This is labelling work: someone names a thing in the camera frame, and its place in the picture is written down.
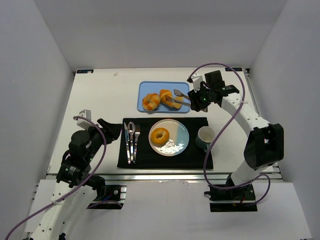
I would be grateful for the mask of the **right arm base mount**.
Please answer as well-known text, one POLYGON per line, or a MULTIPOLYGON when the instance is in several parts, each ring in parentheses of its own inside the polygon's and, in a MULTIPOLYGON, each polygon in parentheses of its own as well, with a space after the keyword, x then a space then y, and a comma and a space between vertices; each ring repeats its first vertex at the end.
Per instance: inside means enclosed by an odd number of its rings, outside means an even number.
POLYGON ((209 197, 210 211, 213 213, 257 212, 257 201, 251 182, 235 188, 228 175, 224 184, 208 184, 209 189, 204 195, 209 197))

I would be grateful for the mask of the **bagel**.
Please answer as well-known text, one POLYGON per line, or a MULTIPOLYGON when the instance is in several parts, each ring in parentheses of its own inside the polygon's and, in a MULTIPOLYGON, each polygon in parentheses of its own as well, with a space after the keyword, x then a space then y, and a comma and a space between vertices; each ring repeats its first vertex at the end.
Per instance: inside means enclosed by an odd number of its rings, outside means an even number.
POLYGON ((170 137, 170 133, 166 128, 158 127, 151 133, 150 140, 155 145, 164 145, 170 137))

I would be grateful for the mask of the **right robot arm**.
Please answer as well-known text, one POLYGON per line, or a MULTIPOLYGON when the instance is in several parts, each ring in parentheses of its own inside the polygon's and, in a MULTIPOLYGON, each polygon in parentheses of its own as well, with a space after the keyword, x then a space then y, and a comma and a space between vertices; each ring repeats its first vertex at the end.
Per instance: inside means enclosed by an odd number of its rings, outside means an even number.
POLYGON ((193 71, 187 81, 193 84, 188 93, 192 110, 203 110, 210 103, 218 104, 231 118, 207 147, 211 150, 224 130, 235 120, 247 136, 244 161, 228 178, 224 190, 242 188, 263 176, 263 170, 284 158, 284 129, 280 124, 271 124, 263 119, 245 101, 246 90, 242 93, 233 85, 217 81, 208 85, 201 75, 193 71))

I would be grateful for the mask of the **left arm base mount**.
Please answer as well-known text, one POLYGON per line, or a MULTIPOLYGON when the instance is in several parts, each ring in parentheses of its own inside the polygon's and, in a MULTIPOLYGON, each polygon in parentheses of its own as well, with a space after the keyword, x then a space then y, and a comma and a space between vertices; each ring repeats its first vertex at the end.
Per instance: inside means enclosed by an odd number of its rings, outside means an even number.
POLYGON ((90 210, 121 210, 126 199, 127 186, 107 183, 97 198, 89 204, 90 210))

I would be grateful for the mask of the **metal tongs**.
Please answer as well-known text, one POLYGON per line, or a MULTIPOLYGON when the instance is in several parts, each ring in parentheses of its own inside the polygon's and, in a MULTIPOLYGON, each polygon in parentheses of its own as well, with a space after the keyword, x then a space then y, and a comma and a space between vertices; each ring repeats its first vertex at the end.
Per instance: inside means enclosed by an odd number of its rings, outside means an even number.
POLYGON ((171 107, 174 107, 176 109, 179 109, 181 106, 187 106, 190 107, 191 104, 184 101, 184 100, 190 100, 189 97, 185 94, 183 94, 181 91, 174 89, 173 93, 175 97, 172 97, 168 94, 165 95, 165 100, 170 103, 171 107))

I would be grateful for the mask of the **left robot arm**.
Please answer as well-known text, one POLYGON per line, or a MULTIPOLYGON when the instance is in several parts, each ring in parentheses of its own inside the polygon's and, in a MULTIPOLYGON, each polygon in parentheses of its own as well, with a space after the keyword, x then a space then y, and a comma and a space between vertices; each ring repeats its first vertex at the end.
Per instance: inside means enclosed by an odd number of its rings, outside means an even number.
POLYGON ((95 175, 90 163, 98 150, 117 140, 121 134, 120 123, 98 119, 75 118, 81 130, 70 138, 56 175, 50 204, 42 209, 43 217, 30 240, 67 240, 85 210, 101 204, 119 204, 107 190, 103 177, 95 175))

